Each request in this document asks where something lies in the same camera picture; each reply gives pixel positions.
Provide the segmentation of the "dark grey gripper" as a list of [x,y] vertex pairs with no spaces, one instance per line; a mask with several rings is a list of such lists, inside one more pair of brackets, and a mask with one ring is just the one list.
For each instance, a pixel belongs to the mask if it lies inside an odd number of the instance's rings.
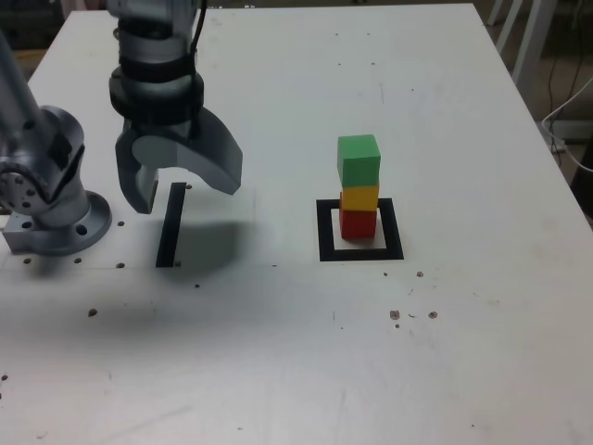
[[125,120],[115,152],[121,192],[140,214],[152,212],[160,169],[185,169],[227,195],[241,186],[243,152],[206,108],[171,125]]

